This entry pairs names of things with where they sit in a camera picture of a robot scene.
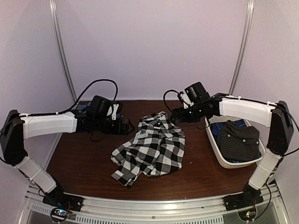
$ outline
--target laundry basket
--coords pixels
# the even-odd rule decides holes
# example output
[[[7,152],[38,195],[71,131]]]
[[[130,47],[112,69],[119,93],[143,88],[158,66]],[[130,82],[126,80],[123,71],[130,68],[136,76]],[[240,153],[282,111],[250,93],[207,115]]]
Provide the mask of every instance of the laundry basket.
[[[240,118],[235,118],[235,117],[225,117],[225,116],[213,116],[211,119],[209,119],[209,122],[212,124],[212,123],[219,123],[219,122],[227,122],[228,120],[231,120],[231,121],[236,121],[236,120],[240,120]],[[205,118],[205,121],[206,121],[206,126],[209,125],[207,119]],[[250,123],[247,121],[247,120],[244,120],[245,121],[245,124],[246,126],[251,126]],[[248,162],[239,162],[239,163],[233,163],[233,162],[229,162],[227,160],[225,160],[216,144],[216,141],[213,137],[213,134],[212,134],[212,131],[210,129],[210,127],[206,128],[206,133],[207,133],[207,136],[210,140],[210,143],[212,145],[212,148],[214,150],[214,153],[216,155],[216,158],[219,162],[219,164],[221,166],[223,166],[224,168],[226,169],[235,169],[235,168],[241,168],[241,167],[246,167],[246,166],[249,166],[253,163],[256,163],[256,162],[259,162],[263,155],[265,154],[265,148],[263,146],[263,144],[261,143],[261,140],[259,140],[259,150],[261,152],[261,157],[256,159],[256,160],[252,160],[252,161],[248,161]]]

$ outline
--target plaid shirt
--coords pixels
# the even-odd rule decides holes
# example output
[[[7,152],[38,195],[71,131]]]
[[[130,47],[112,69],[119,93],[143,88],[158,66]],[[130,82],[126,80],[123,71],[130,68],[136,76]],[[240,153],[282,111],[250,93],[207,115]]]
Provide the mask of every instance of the plaid shirt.
[[[165,112],[140,119],[133,139],[112,152],[119,165],[112,177],[130,188],[141,173],[159,176],[180,170],[185,148],[183,130],[172,124]]]

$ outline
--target brown wooden surface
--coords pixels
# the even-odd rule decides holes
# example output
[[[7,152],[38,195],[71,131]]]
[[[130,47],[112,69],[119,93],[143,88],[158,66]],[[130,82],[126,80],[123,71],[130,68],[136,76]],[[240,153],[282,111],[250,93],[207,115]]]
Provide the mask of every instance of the brown wooden surface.
[[[179,106],[176,101],[171,107]],[[140,117],[167,111],[162,101],[124,101],[122,115],[130,118],[135,127]],[[180,171],[159,177],[141,174],[131,189],[119,184],[111,174],[117,169],[111,153],[134,137],[108,135],[93,143],[87,133],[62,135],[48,167],[66,192],[112,199],[171,200],[199,198],[242,191],[256,166],[225,169],[214,155],[206,130],[196,124],[180,124],[186,136],[183,167]],[[95,138],[103,134],[95,133]]]

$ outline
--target white wall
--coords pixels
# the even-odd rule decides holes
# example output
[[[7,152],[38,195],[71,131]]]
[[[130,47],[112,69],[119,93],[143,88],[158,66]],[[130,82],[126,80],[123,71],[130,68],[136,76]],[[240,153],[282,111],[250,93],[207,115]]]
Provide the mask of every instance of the white wall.
[[[242,39],[246,0],[58,0],[66,58],[78,95],[111,78],[118,99],[162,99],[201,81],[228,92]],[[103,83],[95,94],[112,98]]]
[[[249,44],[235,95],[288,103],[299,122],[299,2],[255,1]],[[263,140],[267,142],[264,129]],[[290,150],[299,146],[297,130]],[[298,223],[299,153],[286,157],[276,174],[291,217]]]
[[[0,127],[11,109],[30,113],[69,107],[49,1],[2,1],[0,30]],[[32,138],[25,147],[44,166],[55,138]],[[27,187],[19,172],[0,163],[0,224],[16,223]]]

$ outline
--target wire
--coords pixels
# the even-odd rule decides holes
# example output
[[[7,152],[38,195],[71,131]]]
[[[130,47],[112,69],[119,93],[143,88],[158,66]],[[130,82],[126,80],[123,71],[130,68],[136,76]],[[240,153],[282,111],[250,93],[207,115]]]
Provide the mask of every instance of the wire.
[[[51,212],[50,212],[50,217],[51,217],[52,221],[54,221],[54,222],[56,222],[56,223],[62,223],[62,222],[64,222],[69,216],[67,216],[67,217],[65,217],[64,219],[60,220],[60,219],[55,219],[54,217],[52,217],[52,214],[54,214],[54,211],[57,210],[57,209],[66,211],[66,212],[68,212],[68,213],[72,213],[72,212],[71,212],[71,203],[68,201],[68,204],[69,204],[69,206],[68,206],[68,210],[63,209],[63,208],[62,208],[63,206],[59,206],[59,205],[57,205],[52,199],[50,199],[50,198],[47,196],[47,194],[44,192],[44,190],[43,190],[39,185],[37,185],[36,183],[35,183],[35,185],[38,186],[38,188],[39,188],[39,190],[38,190],[38,195],[39,195],[39,196],[42,196],[42,197],[46,197],[46,198],[47,198],[47,199],[48,199],[54,206],[56,206],[56,207],[53,208],[53,209],[51,210]]]
[[[163,102],[164,102],[166,108],[167,108],[170,112],[172,112],[172,109],[170,109],[170,107],[167,105],[166,100],[165,100],[165,97],[166,97],[166,95],[167,95],[169,92],[175,92],[175,93],[177,93],[178,95],[179,95],[179,92],[176,91],[176,90],[168,90],[168,91],[166,91],[166,92],[164,93],[164,95],[163,95]]]
[[[204,129],[206,129],[206,128],[208,128],[210,125],[211,125],[211,122],[210,122],[210,120],[207,120],[207,122],[208,122],[208,126],[205,126],[205,127],[198,127],[198,125],[196,125],[196,128],[198,129],[198,130],[204,130]]]
[[[267,182],[268,182],[268,179],[267,179],[267,181],[266,181],[265,184],[266,184],[266,187],[267,187],[267,189],[268,189],[268,191],[269,191],[269,194],[270,194],[269,202],[268,202],[266,208],[262,211],[262,213],[261,213],[258,217],[254,218],[253,221],[256,221],[257,219],[259,219],[259,218],[266,212],[266,210],[268,209],[268,207],[269,207],[269,205],[270,205],[270,203],[271,203],[272,193],[271,193],[271,190],[270,190],[269,185],[268,185],[268,183],[267,183]]]
[[[282,110],[283,112],[285,112],[286,114],[288,114],[288,116],[290,116],[290,118],[292,119],[292,121],[294,122],[294,124],[295,124],[295,126],[296,126],[296,128],[297,128],[297,130],[298,130],[298,132],[299,132],[299,125],[298,125],[298,123],[297,123],[297,121],[295,120],[295,118],[286,110],[286,109],[284,109],[284,108],[282,108],[282,107],[280,107],[280,106],[277,106],[277,105],[275,105],[275,104],[268,104],[268,103],[266,103],[266,102],[262,102],[262,101],[258,101],[258,100],[253,100],[253,99],[246,99],[246,98],[232,98],[232,97],[225,97],[225,98],[227,98],[227,99],[235,99],[235,100],[245,100],[245,101],[250,101],[250,102],[254,102],[254,103],[260,103],[260,104],[264,104],[264,105],[270,105],[270,106],[273,106],[273,107],[275,107],[275,108],[278,108],[278,109],[280,109],[280,110]],[[289,152],[289,153],[286,153],[283,157],[286,157],[286,156],[288,156],[288,155],[291,155],[291,154],[293,154],[293,153],[295,153],[295,152],[297,152],[297,151],[299,151],[299,147],[297,148],[297,149],[295,149],[295,150],[293,150],[293,151],[291,151],[291,152]]]
[[[63,113],[67,113],[70,110],[72,110],[77,103],[79,102],[79,100],[81,99],[81,97],[83,96],[83,94],[89,89],[89,87],[91,87],[93,84],[97,83],[97,82],[111,82],[115,85],[115,95],[113,98],[113,101],[116,99],[117,94],[118,94],[118,86],[116,84],[115,81],[111,80],[111,79],[98,79],[98,80],[94,80],[93,82],[91,82],[83,91],[82,93],[79,95],[78,99],[76,100],[76,102],[68,109],[64,110],[64,111],[60,111],[60,112],[52,112],[52,113],[33,113],[30,114],[29,116],[31,117],[35,117],[35,116],[48,116],[48,115],[56,115],[56,114],[63,114]]]

